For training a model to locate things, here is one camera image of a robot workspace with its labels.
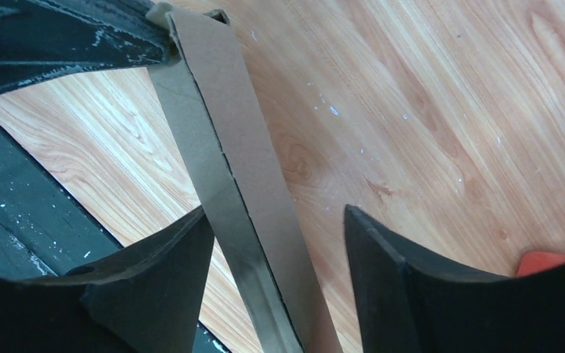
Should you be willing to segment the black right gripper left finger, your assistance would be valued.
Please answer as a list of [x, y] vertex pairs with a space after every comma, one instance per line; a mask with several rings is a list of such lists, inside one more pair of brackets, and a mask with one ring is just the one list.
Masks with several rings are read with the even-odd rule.
[[0, 277], [0, 352], [190, 352], [214, 235], [201, 207], [59, 277]]

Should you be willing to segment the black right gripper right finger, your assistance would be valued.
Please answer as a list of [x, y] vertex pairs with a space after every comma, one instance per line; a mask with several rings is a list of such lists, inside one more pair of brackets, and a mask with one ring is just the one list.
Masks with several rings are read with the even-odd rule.
[[565, 263], [525, 277], [489, 273], [351, 204], [344, 238], [365, 352], [565, 352]]

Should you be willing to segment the brown cardboard box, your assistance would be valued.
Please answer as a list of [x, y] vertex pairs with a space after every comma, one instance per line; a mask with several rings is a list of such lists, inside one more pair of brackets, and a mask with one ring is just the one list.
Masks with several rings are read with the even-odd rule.
[[265, 352], [339, 352], [294, 203], [223, 10], [166, 2], [170, 61], [148, 72]]

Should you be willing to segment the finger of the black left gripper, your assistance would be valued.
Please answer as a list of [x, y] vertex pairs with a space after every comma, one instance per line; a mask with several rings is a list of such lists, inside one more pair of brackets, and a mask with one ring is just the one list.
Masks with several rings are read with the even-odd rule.
[[167, 63], [152, 1], [0, 1], [0, 94], [62, 76]]

